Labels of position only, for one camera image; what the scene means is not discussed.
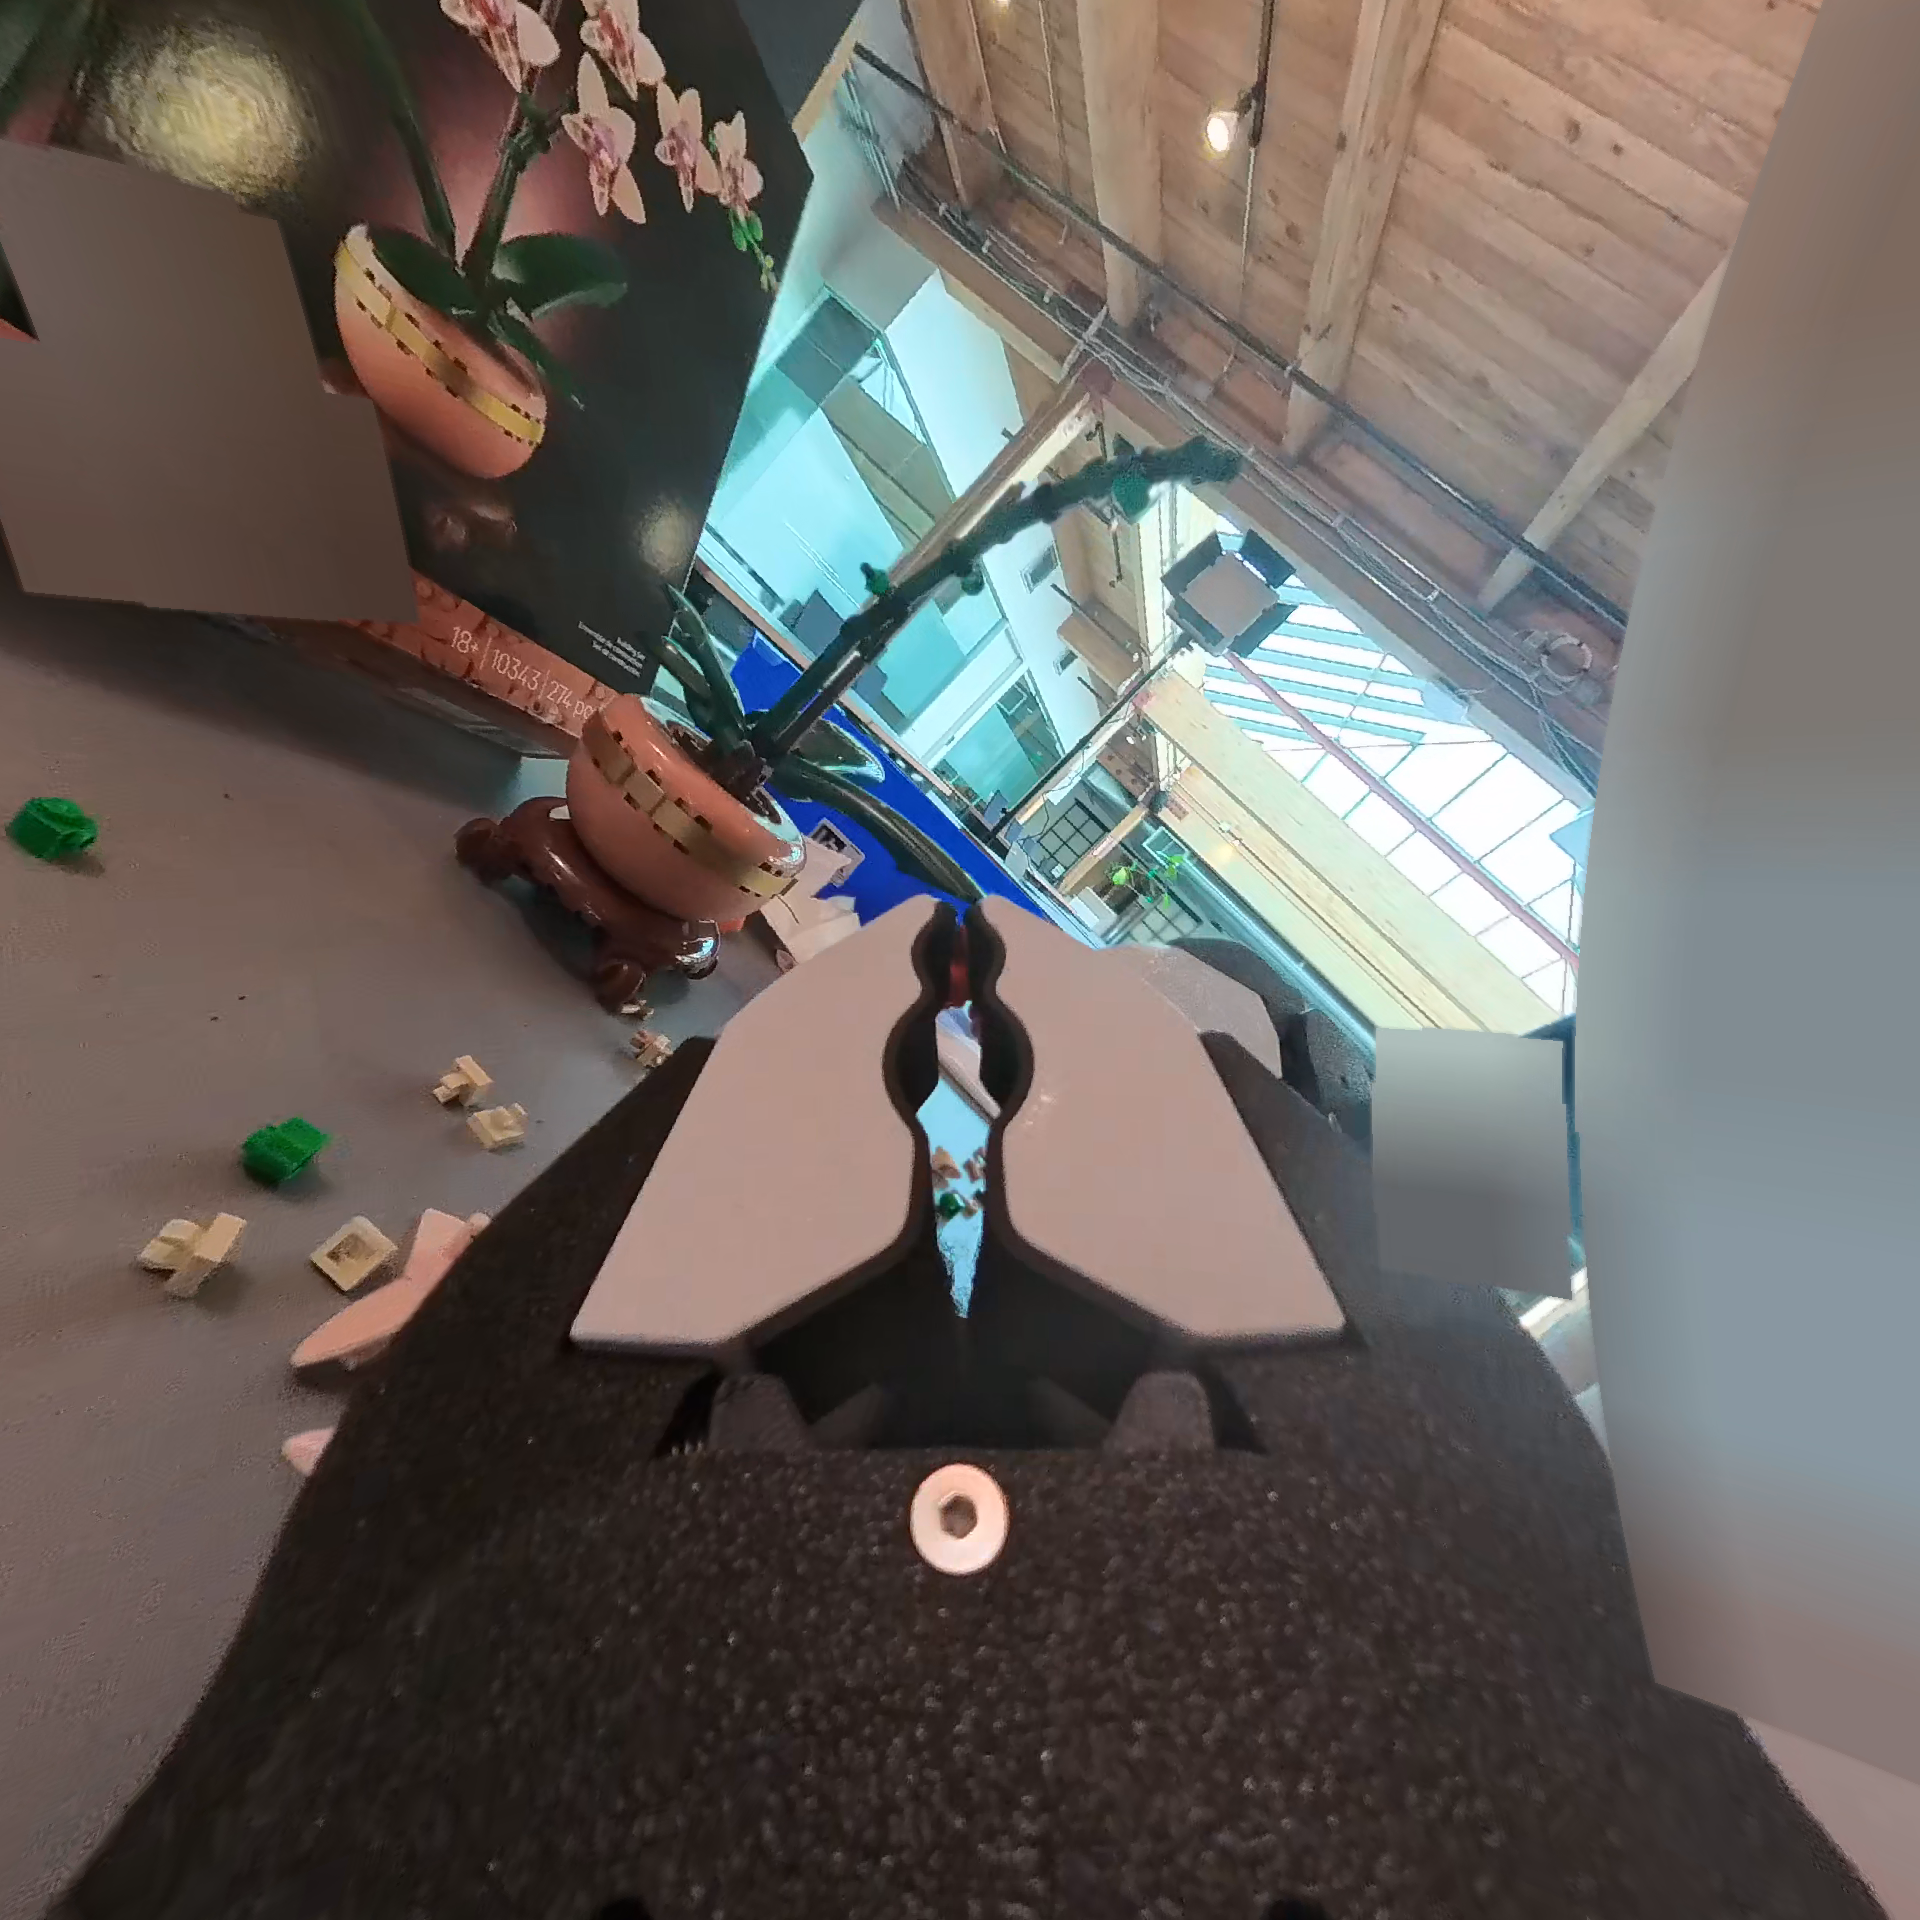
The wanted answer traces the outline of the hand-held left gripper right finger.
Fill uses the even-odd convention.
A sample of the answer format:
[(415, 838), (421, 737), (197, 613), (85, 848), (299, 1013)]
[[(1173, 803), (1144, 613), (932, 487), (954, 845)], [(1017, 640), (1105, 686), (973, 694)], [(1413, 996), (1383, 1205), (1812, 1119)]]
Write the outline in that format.
[(1204, 1038), (1283, 1065), (1265, 1001), (1173, 945), (968, 913), (996, 1219), (1035, 1264), (1183, 1341), (1337, 1336), (1346, 1317)]

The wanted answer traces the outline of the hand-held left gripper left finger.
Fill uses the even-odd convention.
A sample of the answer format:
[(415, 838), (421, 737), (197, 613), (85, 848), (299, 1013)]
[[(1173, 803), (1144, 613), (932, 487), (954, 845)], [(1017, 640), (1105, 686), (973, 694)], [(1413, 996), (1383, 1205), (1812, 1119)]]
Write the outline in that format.
[(752, 998), (711, 1046), (569, 1340), (741, 1355), (900, 1257), (930, 1211), (961, 921), (905, 900)]

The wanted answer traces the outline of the grey desk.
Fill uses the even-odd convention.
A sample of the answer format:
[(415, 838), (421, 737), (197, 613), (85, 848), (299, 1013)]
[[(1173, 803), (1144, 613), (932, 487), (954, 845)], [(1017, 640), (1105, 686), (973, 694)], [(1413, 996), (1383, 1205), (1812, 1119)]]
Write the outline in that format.
[[(1017, 1519), (1165, 1505), (1136, 1465), (965, 1438), (930, 1225), (741, 1355), (569, 1327), (714, 1043), (617, 1079), (585, 984), (453, 854), (474, 744), (281, 680), (197, 615), (5, 600), (5, 1915), (1053, 1915), (1100, 1771), (1043, 1667), (1049, 1572), (908, 1537), (943, 1462)], [(488, 1152), (458, 1056), (527, 1108)], [(241, 1143), (332, 1133), (281, 1188)], [(298, 1376), (423, 1211), (490, 1227), (378, 1357)], [(247, 1232), (194, 1299), (173, 1219)], [(308, 1262), (364, 1219), (356, 1292)]]

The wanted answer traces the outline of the blue plastic bin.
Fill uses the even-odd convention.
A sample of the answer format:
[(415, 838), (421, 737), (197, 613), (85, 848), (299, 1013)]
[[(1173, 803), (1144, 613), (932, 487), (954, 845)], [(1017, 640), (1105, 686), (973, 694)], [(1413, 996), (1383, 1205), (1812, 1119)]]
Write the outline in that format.
[[(732, 680), (744, 707), (748, 710), (770, 707), (799, 677), (801, 661), (788, 655), (785, 638), (749, 622), (732, 665)], [(945, 796), (921, 779), (921, 768), (897, 753), (892, 735), (874, 732), (855, 710), (832, 709), (829, 718), (881, 758), (882, 779), (871, 788), (876, 799), (921, 830), (970, 876), (983, 896), (1015, 900), (1025, 912), (1056, 925), (1082, 945), (1095, 945), (1079, 921), (1071, 919), (1043, 887), (1010, 876), (999, 854), (973, 838), (968, 823), (946, 807)], [(850, 896), (864, 921), (876, 921), (882, 912), (921, 891), (921, 884), (898, 869), (898, 862), (874, 832), (855, 823), (842, 807), (796, 799), (787, 788), (780, 788), (778, 796), (801, 827), (829, 823), (859, 849), (850, 880), (843, 880), (837, 893)]]

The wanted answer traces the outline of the black studio light panel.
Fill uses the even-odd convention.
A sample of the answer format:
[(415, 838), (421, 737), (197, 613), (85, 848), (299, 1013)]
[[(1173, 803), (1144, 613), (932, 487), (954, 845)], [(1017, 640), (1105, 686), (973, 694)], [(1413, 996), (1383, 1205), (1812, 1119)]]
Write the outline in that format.
[(1173, 624), (1210, 655), (1248, 657), (1299, 596), (1295, 560), (1259, 534), (1211, 533), (1161, 575)]

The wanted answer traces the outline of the scattered tan small bricks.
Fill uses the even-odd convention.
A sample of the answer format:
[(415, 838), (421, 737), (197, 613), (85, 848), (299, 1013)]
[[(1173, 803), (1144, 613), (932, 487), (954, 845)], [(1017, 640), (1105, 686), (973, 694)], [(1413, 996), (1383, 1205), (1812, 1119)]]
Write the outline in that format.
[[(674, 1043), (648, 1024), (633, 1029), (629, 1038), (629, 1054), (640, 1073), (651, 1073), (660, 1067), (673, 1048)], [(482, 1100), (492, 1089), (492, 1073), (474, 1056), (464, 1054), (433, 1085), (433, 1096), (445, 1110), (464, 1116), (472, 1137), (488, 1152), (522, 1145), (527, 1137), (527, 1108), (513, 1101), (484, 1107)], [(961, 1161), (945, 1143), (932, 1145), (932, 1191), (970, 1192), (979, 1211), (986, 1177), (987, 1155), (983, 1148)], [(194, 1299), (207, 1278), (233, 1260), (245, 1232), (247, 1220), (233, 1213), (218, 1213), (208, 1220), (173, 1219), (149, 1239), (135, 1262), (139, 1269), (163, 1278), (170, 1296)], [(396, 1257), (399, 1244), (385, 1229), (356, 1219), (327, 1237), (308, 1262), (338, 1292), (356, 1292)]]

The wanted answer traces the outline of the orchid picture cardboard box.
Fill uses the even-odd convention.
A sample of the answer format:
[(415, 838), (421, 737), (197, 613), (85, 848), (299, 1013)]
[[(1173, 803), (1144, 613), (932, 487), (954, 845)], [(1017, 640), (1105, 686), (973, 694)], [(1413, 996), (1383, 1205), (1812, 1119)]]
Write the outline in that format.
[(419, 609), (613, 692), (689, 591), (812, 187), (746, 5), (3, 5), (5, 134), (277, 221)]

